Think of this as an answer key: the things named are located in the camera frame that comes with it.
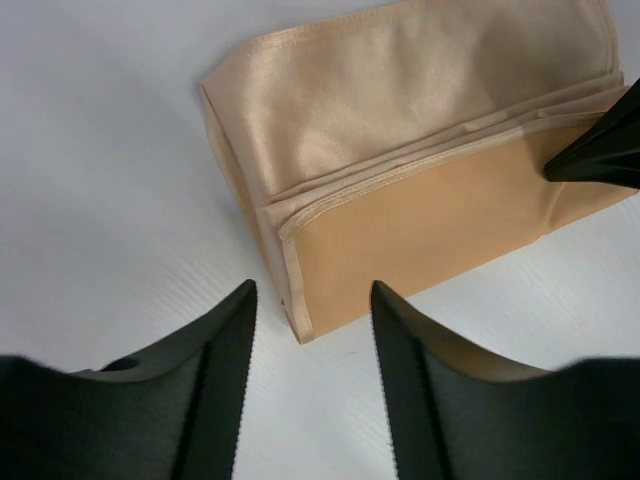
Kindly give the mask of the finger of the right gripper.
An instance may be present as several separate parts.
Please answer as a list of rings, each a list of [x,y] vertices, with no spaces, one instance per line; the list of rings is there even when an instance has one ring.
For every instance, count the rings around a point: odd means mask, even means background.
[[[634,83],[587,132],[545,164],[544,178],[637,189],[639,98],[639,84]]]

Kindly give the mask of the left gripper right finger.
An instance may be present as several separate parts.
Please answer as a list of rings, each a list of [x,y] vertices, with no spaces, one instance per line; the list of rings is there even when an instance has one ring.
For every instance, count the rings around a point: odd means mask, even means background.
[[[371,320],[401,479],[635,479],[639,362],[556,371],[493,353],[383,282]]]

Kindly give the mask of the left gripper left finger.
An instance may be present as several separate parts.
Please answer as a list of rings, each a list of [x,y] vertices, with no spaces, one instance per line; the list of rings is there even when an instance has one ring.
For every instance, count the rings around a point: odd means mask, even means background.
[[[228,479],[257,312],[245,281],[212,310],[100,370],[1,359],[5,479]]]

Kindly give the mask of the orange cloth napkin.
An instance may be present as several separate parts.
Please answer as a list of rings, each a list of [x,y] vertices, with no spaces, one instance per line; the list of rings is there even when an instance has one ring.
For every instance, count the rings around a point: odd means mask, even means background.
[[[207,134],[296,339],[631,195],[544,164],[625,93],[603,1],[405,1],[256,38],[201,84]]]

